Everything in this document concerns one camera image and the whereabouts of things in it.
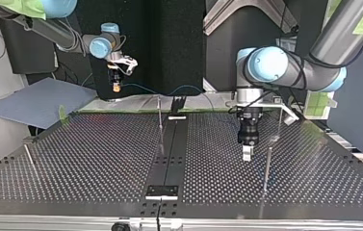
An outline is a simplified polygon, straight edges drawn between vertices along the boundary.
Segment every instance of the robot end effector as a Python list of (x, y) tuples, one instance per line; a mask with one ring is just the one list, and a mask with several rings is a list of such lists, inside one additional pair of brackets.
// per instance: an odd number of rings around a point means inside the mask
[(91, 41), (90, 52), (94, 57), (107, 61), (109, 83), (113, 85), (114, 92), (120, 92), (121, 81), (124, 76), (133, 74), (138, 62), (121, 52), (126, 38), (120, 35), (117, 24), (105, 23), (101, 29), (102, 34)]

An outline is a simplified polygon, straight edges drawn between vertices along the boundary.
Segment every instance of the black cable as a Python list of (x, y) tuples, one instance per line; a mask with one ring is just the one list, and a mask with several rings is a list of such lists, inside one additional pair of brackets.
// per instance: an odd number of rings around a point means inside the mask
[(70, 75), (67, 74), (67, 77), (72, 80), (73, 83), (76, 83), (77, 85), (79, 85), (79, 77), (76, 75), (76, 73), (69, 68), (69, 66), (67, 66), (66, 64), (59, 62), (60, 67), (65, 71), (68, 70), (71, 74), (73, 74), (73, 76), (75, 77), (76, 80), (73, 80)]
[(246, 108), (249, 108), (250, 106), (252, 106), (253, 104), (257, 103), (257, 101), (265, 98), (266, 96), (268, 96), (269, 94), (273, 93), (273, 90), (270, 91), (266, 91), (264, 92), (261, 96), (259, 96), (257, 99), (253, 100), (251, 103), (249, 103), (248, 105), (246, 105)]
[(290, 93), (292, 94), (293, 98), (295, 99), (296, 104), (298, 104), (298, 107), (300, 108), (301, 113), (304, 115), (304, 110), (302, 109), (302, 107), (301, 107), (301, 106), (300, 106), (300, 104), (298, 103), (298, 99), (296, 98), (295, 93), (292, 91), (292, 89), (291, 89), (291, 88), (288, 88), (288, 89), (289, 89)]
[(310, 59), (306, 59), (306, 60), (311, 64), (316, 64), (316, 65), (319, 65), (319, 66), (322, 66), (325, 68), (336, 69), (336, 68), (342, 68), (342, 67), (346, 67), (346, 66), (353, 64), (361, 56), (362, 53), (363, 53), (363, 45), (361, 46), (358, 53), (349, 62), (347, 62), (345, 64), (338, 64), (338, 65), (325, 63), (325, 62), (317, 59), (311, 52), (309, 53)]
[(279, 46), (282, 45), (282, 37), (283, 37), (283, 22), (284, 22), (284, 16), (286, 15), (287, 5), (284, 4), (284, 10), (282, 14), (282, 19), (280, 21), (280, 37), (279, 37)]

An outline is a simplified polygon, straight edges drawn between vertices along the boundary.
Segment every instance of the robotic arm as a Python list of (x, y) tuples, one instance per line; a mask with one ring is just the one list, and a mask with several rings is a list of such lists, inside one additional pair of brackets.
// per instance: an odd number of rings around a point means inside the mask
[(244, 160), (250, 160), (259, 142), (262, 118), (262, 84), (312, 91), (339, 89), (347, 77), (347, 65), (363, 50), (363, 35), (354, 29), (363, 18), (363, 1), (342, 1), (315, 42), (309, 57), (302, 58), (280, 47), (243, 49), (237, 58), (238, 142)]
[(70, 26), (57, 17), (67, 17), (75, 9), (77, 0), (69, 1), (44, 1), (43, 5), (48, 19), (32, 18), (15, 13), (10, 9), (0, 6), (0, 17), (11, 19), (25, 30), (33, 31), (57, 44), (65, 52), (92, 54), (97, 59), (104, 59), (109, 68), (109, 82), (114, 92), (121, 91), (121, 81), (125, 76), (133, 74), (138, 63), (129, 56), (122, 54), (121, 47), (125, 38), (120, 35), (118, 25), (104, 23), (101, 25), (100, 35), (79, 35)]

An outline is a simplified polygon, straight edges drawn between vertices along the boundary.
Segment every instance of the small black object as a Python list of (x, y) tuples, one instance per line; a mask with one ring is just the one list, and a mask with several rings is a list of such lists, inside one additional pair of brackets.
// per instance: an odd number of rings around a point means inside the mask
[(116, 223), (112, 226), (112, 231), (130, 231), (130, 226), (126, 223)]
[(241, 122), (241, 129), (238, 133), (238, 143), (254, 146), (259, 143), (258, 123), (261, 119), (262, 108), (245, 107), (237, 116)]
[(146, 196), (177, 196), (177, 195), (178, 195), (178, 186), (149, 186), (146, 194)]

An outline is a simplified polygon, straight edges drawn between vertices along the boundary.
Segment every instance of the metal bracket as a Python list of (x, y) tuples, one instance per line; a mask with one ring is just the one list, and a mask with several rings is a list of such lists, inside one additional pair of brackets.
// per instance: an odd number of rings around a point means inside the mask
[(146, 200), (177, 200), (178, 186), (149, 186)]
[[(210, 36), (230, 15), (242, 7), (256, 7), (264, 12), (278, 27), (286, 5), (283, 0), (219, 0), (204, 18), (204, 33)], [(288, 9), (284, 13), (282, 30), (291, 32), (298, 25)]]
[(264, 102), (260, 102), (260, 103), (254, 103), (253, 105), (251, 105), (250, 107), (253, 107), (253, 108), (280, 108), (280, 109), (283, 109), (283, 111), (285, 111), (289, 116), (290, 118), (292, 118), (293, 120), (299, 120), (300, 118), (292, 111), (290, 110), (286, 105), (284, 105), (283, 103), (264, 103)]

